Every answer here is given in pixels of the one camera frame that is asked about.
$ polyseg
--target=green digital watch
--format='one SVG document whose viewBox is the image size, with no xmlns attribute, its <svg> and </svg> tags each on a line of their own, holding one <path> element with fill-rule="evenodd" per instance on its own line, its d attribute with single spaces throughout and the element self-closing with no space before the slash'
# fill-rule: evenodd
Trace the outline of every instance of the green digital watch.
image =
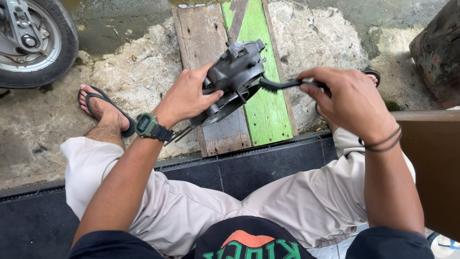
<svg viewBox="0 0 460 259">
<path fill-rule="evenodd" d="M 139 114 L 136 118 L 136 133 L 141 137 L 149 137 L 161 141 L 170 141 L 174 131 L 168 130 L 158 124 L 156 116 L 150 112 Z"/>
</svg>

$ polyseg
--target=motorcycle wheel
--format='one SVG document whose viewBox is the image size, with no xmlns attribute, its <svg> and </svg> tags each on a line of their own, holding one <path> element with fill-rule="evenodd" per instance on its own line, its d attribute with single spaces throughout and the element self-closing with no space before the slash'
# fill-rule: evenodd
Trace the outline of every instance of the motorcycle wheel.
<svg viewBox="0 0 460 259">
<path fill-rule="evenodd" d="M 37 22 L 41 20 L 42 28 L 48 32 L 49 36 L 43 40 L 46 54 L 15 53 L 17 49 L 14 45 L 6 48 L 12 43 L 6 42 L 7 39 L 0 35 L 0 88 L 36 88 L 52 83 L 69 71 L 78 54 L 77 29 L 59 0 L 23 1 L 27 3 L 33 19 L 38 18 Z M 21 59 L 23 63 L 12 59 Z"/>
</svg>

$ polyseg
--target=cracked concrete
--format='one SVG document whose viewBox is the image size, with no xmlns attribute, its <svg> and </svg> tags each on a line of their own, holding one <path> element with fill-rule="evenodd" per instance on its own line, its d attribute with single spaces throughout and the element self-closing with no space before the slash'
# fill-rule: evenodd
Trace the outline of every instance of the cracked concrete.
<svg viewBox="0 0 460 259">
<path fill-rule="evenodd" d="M 408 45 L 446 2 L 272 1 L 269 9 L 285 77 L 317 65 L 375 68 L 382 73 L 379 91 L 385 100 L 408 110 L 435 109 Z M 52 85 L 14 90 L 0 99 L 0 189 L 63 178 L 66 161 L 59 145 L 96 124 L 76 101 L 80 83 L 100 87 L 132 117 L 152 110 L 182 69 L 170 9 L 196 3 L 64 0 L 79 30 L 79 58 Z M 298 89 L 289 94 L 299 132 L 324 127 L 310 97 Z M 198 151 L 192 131 L 164 148 L 160 158 Z"/>
</svg>

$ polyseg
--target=watch face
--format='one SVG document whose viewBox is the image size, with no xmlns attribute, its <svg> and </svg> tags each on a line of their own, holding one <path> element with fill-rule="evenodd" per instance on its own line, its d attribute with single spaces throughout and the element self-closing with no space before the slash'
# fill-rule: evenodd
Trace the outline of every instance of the watch face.
<svg viewBox="0 0 460 259">
<path fill-rule="evenodd" d="M 149 122 L 150 122 L 149 116 L 142 116 L 142 118 L 140 119 L 140 121 L 138 123 L 138 130 L 139 131 L 144 131 L 147 128 L 147 126 L 149 125 Z"/>
</svg>

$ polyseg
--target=man's left hand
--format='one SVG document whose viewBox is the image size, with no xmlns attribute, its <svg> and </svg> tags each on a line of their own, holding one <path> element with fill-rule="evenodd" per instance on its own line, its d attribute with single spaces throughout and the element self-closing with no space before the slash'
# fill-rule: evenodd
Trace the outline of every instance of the man's left hand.
<svg viewBox="0 0 460 259">
<path fill-rule="evenodd" d="M 170 129 L 176 123 L 202 113 L 224 95 L 222 90 L 203 95 L 203 81 L 213 64 L 214 62 L 209 62 L 202 67 L 182 71 L 161 103 L 152 111 L 160 125 Z"/>
</svg>

